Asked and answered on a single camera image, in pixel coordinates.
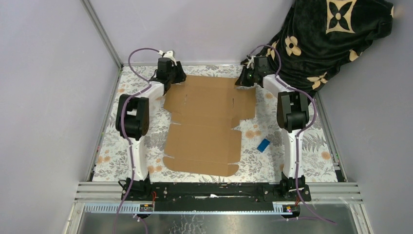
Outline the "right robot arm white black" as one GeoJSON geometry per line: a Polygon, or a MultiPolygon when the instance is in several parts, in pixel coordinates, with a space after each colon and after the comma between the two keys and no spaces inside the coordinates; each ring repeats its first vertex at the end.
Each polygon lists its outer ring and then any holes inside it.
{"type": "Polygon", "coordinates": [[[277,124],[282,130],[284,143],[284,168],[282,179],[297,179],[304,183],[302,158],[302,132],[309,122],[308,98],[289,86],[270,68],[269,58],[249,56],[243,65],[236,85],[259,85],[277,97],[277,124]]]}

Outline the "brown cardboard box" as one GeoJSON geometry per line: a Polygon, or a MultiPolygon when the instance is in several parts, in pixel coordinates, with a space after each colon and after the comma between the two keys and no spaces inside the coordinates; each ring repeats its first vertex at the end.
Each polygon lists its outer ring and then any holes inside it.
{"type": "Polygon", "coordinates": [[[239,169],[240,122],[255,117],[256,89],[234,78],[187,76],[171,85],[164,109],[171,114],[163,157],[173,171],[232,176],[239,169]]]}

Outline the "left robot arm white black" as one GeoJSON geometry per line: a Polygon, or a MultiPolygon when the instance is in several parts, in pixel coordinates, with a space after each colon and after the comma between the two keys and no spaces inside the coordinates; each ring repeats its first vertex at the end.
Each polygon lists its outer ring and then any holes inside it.
{"type": "Polygon", "coordinates": [[[115,128],[128,143],[130,155],[130,175],[134,181],[145,180],[147,170],[145,156],[145,135],[150,126],[151,102],[162,97],[172,84],[186,80],[182,65],[174,58],[158,59],[157,69],[149,86],[134,95],[123,94],[119,97],[115,128]]]}

